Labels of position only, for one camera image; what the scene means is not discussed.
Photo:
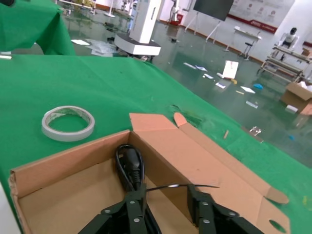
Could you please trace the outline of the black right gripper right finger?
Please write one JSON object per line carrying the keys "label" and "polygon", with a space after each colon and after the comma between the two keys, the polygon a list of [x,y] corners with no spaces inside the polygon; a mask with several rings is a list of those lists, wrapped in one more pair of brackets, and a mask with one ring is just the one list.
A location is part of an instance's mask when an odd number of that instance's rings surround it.
{"label": "black right gripper right finger", "polygon": [[261,234],[256,226],[239,213],[224,207],[208,194],[187,186],[187,205],[192,223],[200,234]]}

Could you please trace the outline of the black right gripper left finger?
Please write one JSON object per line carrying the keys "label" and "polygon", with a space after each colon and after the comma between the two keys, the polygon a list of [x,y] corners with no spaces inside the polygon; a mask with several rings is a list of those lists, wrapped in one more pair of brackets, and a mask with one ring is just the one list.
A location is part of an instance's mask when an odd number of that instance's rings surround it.
{"label": "black right gripper left finger", "polygon": [[128,192],[124,199],[103,209],[81,234],[159,234],[160,228],[146,201],[146,185]]}

